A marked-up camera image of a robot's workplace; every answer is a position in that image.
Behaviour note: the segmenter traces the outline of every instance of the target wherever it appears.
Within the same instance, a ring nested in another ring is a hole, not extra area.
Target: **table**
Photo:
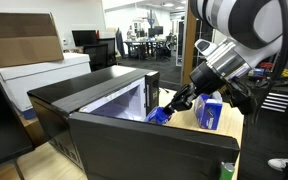
[[[143,46],[144,43],[146,44],[146,53],[147,55],[149,55],[150,57],[154,57],[154,48],[153,48],[153,44],[154,43],[160,43],[160,42],[164,42],[164,40],[158,40],[158,41],[137,41],[137,40],[132,40],[132,41],[124,41],[124,43],[127,45],[128,48],[128,58],[131,58],[131,46],[133,44],[140,44],[139,46]],[[140,47],[138,47],[138,53],[137,55],[139,55],[139,58],[141,57],[141,51],[140,51]]]
[[[174,91],[160,92],[160,105],[166,105],[172,99]],[[177,112],[172,116],[167,126],[202,131],[212,134],[232,136],[237,139],[239,145],[242,140],[243,115],[237,108],[231,108],[224,103],[218,129],[205,130],[200,129],[193,110]],[[35,151],[19,158],[18,164],[26,179],[76,179],[86,180],[86,175],[70,160],[57,152],[49,143],[45,143],[36,148]],[[236,169],[239,166],[239,157],[235,163]],[[10,165],[0,167],[0,178],[16,179],[17,174]]]

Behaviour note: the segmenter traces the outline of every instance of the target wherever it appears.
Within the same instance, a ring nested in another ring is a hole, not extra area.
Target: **cable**
[[[275,68],[274,73],[272,74],[272,77],[270,78],[268,87],[264,90],[263,96],[261,99],[259,99],[259,102],[257,104],[257,107],[255,109],[255,112],[253,114],[253,123],[257,122],[259,111],[261,109],[261,106],[272,89],[272,87],[275,84],[275,81],[281,76],[284,67],[287,64],[288,61],[288,7],[285,0],[279,0],[280,8],[281,8],[281,15],[282,15],[282,26],[283,26],[283,42],[282,42],[282,48],[280,53],[280,62],[276,63],[277,66]]]

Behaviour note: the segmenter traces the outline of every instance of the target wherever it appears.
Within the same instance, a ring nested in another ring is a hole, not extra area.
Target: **white wall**
[[[51,12],[63,49],[75,48],[72,30],[105,30],[102,0],[0,0],[0,12]]]
[[[132,24],[135,14],[135,7],[107,12],[105,13],[106,27],[116,29],[120,28],[123,40],[126,40],[127,31]]]
[[[181,17],[185,16],[185,12],[174,12],[174,13],[170,13],[171,16],[171,20],[182,20]]]
[[[153,10],[155,14],[154,26],[163,26],[163,35],[168,36],[172,30],[172,21],[169,11]]]

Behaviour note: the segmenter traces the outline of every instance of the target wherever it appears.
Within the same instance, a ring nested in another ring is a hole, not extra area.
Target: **cardboard box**
[[[63,60],[50,14],[0,13],[0,68]]]
[[[35,148],[47,142],[41,123],[36,117],[31,120],[25,120],[23,116],[19,116],[19,118]]]
[[[25,119],[34,118],[27,91],[90,73],[86,54],[64,53],[63,61],[0,68],[0,82]]]
[[[222,111],[222,98],[219,92],[212,96],[201,94],[195,100],[194,112],[203,129],[216,130]]]

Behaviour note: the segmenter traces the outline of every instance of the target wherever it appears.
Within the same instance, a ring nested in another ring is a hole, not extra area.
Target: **white carton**
[[[0,82],[25,119],[35,117],[27,91],[91,72],[88,55],[63,55],[62,61],[0,68]]]

